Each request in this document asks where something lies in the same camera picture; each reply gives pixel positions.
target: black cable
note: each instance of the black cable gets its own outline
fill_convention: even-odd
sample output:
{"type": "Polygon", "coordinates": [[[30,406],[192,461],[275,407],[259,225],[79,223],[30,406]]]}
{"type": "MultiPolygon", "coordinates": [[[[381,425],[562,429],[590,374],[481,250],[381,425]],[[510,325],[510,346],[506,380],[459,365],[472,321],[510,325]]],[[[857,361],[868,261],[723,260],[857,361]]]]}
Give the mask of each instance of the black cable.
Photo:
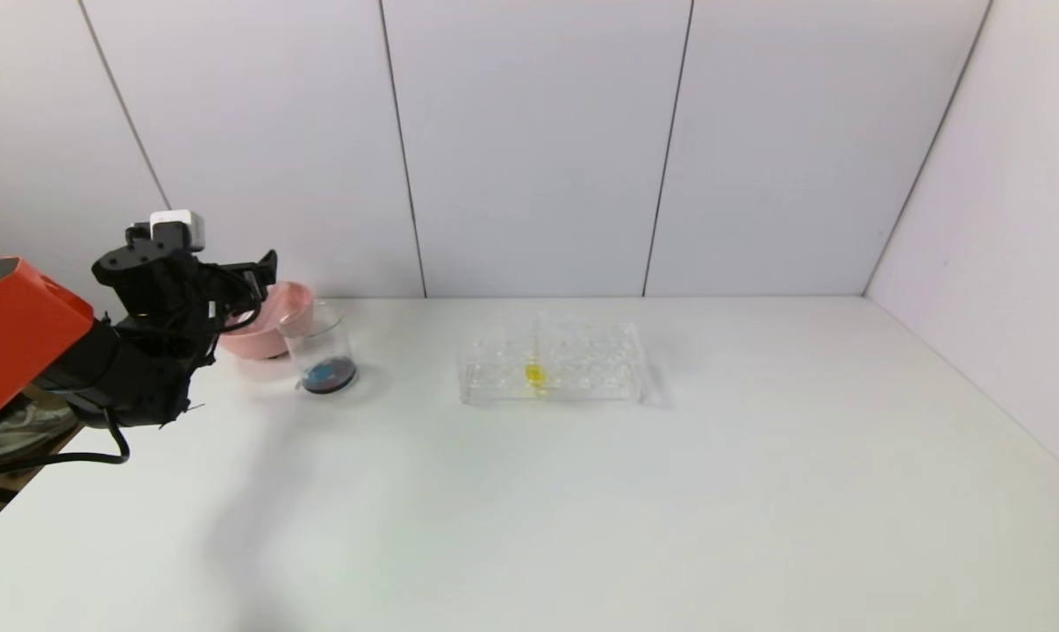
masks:
{"type": "Polygon", "coordinates": [[[119,455],[101,455],[97,452],[67,452],[64,455],[35,456],[32,459],[14,461],[11,464],[0,465],[0,475],[2,473],[17,472],[40,468],[44,465],[69,464],[73,461],[91,461],[95,464],[123,465],[131,457],[131,448],[120,432],[120,420],[115,418],[115,413],[111,409],[105,409],[105,422],[108,423],[108,432],[112,439],[115,439],[116,447],[120,448],[119,455]]]}

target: panel seam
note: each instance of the panel seam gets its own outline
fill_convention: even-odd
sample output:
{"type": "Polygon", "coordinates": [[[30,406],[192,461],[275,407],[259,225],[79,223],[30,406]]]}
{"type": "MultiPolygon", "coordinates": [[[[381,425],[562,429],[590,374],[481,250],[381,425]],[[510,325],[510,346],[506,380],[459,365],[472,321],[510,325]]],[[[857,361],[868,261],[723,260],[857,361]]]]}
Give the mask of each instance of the panel seam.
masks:
{"type": "Polygon", "coordinates": [[[915,195],[915,188],[918,188],[918,180],[923,176],[923,169],[927,168],[927,161],[931,159],[931,155],[934,152],[934,145],[935,143],[938,143],[938,137],[943,133],[943,126],[946,125],[947,116],[950,115],[950,108],[954,107],[954,101],[958,97],[958,88],[962,88],[963,79],[965,79],[966,73],[969,71],[970,61],[974,60],[974,51],[977,49],[979,40],[982,39],[982,32],[985,29],[985,23],[990,19],[991,8],[993,8],[993,0],[989,0],[989,2],[985,5],[985,13],[982,13],[982,21],[977,24],[977,32],[974,33],[974,41],[971,41],[969,46],[969,52],[966,53],[965,64],[962,65],[962,71],[958,72],[958,78],[954,82],[954,89],[950,91],[950,100],[947,101],[947,107],[943,110],[943,119],[938,120],[938,127],[934,129],[934,136],[931,137],[931,144],[927,145],[927,152],[923,156],[923,161],[918,164],[918,171],[915,173],[915,179],[911,182],[911,188],[908,191],[908,196],[903,199],[903,205],[899,209],[897,216],[895,216],[895,221],[892,223],[891,231],[889,231],[887,239],[883,240],[881,254],[877,257],[877,264],[873,266],[873,271],[868,275],[865,289],[861,292],[861,295],[863,296],[868,295],[868,291],[873,287],[873,279],[877,277],[877,272],[879,272],[879,268],[883,265],[883,256],[887,254],[887,249],[892,243],[892,237],[895,236],[895,232],[899,229],[899,223],[903,220],[904,213],[908,212],[908,204],[911,203],[911,197],[915,195]]]}
{"type": "Polygon", "coordinates": [[[143,140],[140,139],[140,132],[136,129],[136,122],[131,120],[131,112],[128,111],[127,104],[124,102],[124,95],[120,92],[120,85],[115,83],[115,75],[112,74],[111,67],[108,65],[108,57],[105,56],[105,50],[100,44],[100,37],[96,36],[96,31],[92,28],[92,19],[89,18],[89,11],[85,7],[85,0],[77,0],[76,4],[80,7],[80,16],[85,18],[85,26],[88,28],[89,35],[92,37],[92,44],[96,48],[96,56],[100,56],[100,64],[103,65],[105,74],[108,75],[108,83],[111,84],[112,92],[115,92],[115,100],[119,101],[120,108],[124,111],[127,127],[131,130],[131,137],[136,139],[136,144],[140,147],[140,156],[143,157],[143,162],[147,165],[147,171],[151,174],[151,180],[156,183],[156,188],[159,188],[159,196],[163,198],[166,211],[172,211],[172,203],[169,203],[166,197],[163,183],[159,180],[156,167],[151,164],[151,157],[147,156],[147,148],[144,147],[143,140]]]}
{"type": "Polygon", "coordinates": [[[681,100],[681,79],[685,75],[685,55],[688,52],[688,34],[694,29],[694,4],[697,0],[689,0],[688,19],[685,20],[685,41],[681,48],[681,67],[678,67],[678,88],[672,95],[672,112],[669,113],[669,136],[666,139],[666,155],[662,160],[662,180],[658,184],[658,203],[653,205],[653,227],[650,229],[650,249],[646,255],[646,274],[642,277],[642,295],[646,295],[647,285],[650,283],[650,265],[653,264],[653,240],[658,236],[658,215],[662,212],[662,193],[666,187],[666,170],[669,168],[669,147],[672,146],[672,128],[678,120],[678,101],[681,100]]]}
{"type": "Polygon", "coordinates": [[[428,299],[428,281],[424,273],[424,254],[420,251],[420,228],[416,223],[416,201],[412,197],[412,175],[408,169],[408,151],[405,148],[405,126],[400,122],[400,101],[396,97],[396,73],[392,68],[392,50],[389,49],[389,23],[385,21],[384,0],[377,0],[377,7],[381,11],[381,36],[385,43],[385,60],[389,61],[389,85],[392,87],[392,107],[396,113],[396,136],[400,139],[400,160],[405,165],[405,187],[408,188],[408,211],[412,214],[412,236],[416,239],[416,261],[420,265],[420,288],[424,289],[424,299],[428,299]]]}

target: pink bowl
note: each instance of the pink bowl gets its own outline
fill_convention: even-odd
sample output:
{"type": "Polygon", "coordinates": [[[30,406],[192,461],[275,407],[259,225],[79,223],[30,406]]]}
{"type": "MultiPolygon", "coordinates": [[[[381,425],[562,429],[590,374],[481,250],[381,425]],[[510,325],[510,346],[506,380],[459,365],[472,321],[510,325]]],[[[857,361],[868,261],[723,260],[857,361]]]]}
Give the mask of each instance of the pink bowl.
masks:
{"type": "Polygon", "coordinates": [[[264,301],[256,321],[244,329],[222,335],[217,339],[217,344],[233,356],[246,357],[248,360],[283,356],[288,348],[277,327],[282,323],[294,331],[309,328],[313,304],[315,295],[307,285],[281,281],[269,288],[268,300],[264,301]]]}

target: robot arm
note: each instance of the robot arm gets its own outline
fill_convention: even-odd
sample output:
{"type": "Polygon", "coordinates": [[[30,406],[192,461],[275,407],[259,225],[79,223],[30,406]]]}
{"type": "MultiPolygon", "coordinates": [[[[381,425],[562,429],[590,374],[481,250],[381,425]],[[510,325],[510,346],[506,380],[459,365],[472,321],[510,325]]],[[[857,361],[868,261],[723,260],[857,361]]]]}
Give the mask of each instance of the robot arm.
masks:
{"type": "MultiPolygon", "coordinates": [[[[93,319],[88,304],[43,276],[19,281],[14,259],[16,267],[0,277],[0,381],[6,379],[0,405],[33,378],[69,400],[86,423],[104,427],[105,412],[121,427],[177,419],[190,408],[193,372],[213,363],[217,337],[251,324],[275,283],[275,251],[256,264],[213,265],[197,259],[203,248],[202,221],[190,212],[154,213],[150,221],[126,229],[124,247],[92,265],[128,313],[114,325],[107,315],[93,319]],[[37,321],[13,331],[4,315],[24,309],[36,309],[26,317],[37,321]],[[246,317],[228,325],[239,315],[246,317]],[[59,321],[74,326],[59,332],[59,321]],[[12,339],[1,340],[4,335],[12,339]],[[29,348],[37,351],[29,355],[29,348]],[[49,350],[57,348],[59,356],[49,350]],[[11,368],[16,361],[18,372],[11,368]],[[15,391],[8,392],[11,384],[15,391]]],[[[29,271],[23,276],[36,275],[29,271]]]]}

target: clear glass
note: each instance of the clear glass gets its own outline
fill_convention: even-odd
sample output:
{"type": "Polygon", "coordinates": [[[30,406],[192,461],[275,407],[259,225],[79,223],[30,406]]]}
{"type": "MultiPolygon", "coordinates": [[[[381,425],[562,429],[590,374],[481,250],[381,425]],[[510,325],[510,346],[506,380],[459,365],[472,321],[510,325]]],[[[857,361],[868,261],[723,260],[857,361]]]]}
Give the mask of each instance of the clear glass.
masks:
{"type": "Polygon", "coordinates": [[[463,403],[537,399],[642,401],[649,377],[631,324],[550,323],[498,331],[460,348],[463,403]]]}
{"type": "Polygon", "coordinates": [[[300,383],[309,393],[334,393],[357,379],[345,318],[336,305],[316,301],[308,311],[280,323],[300,383]]]}

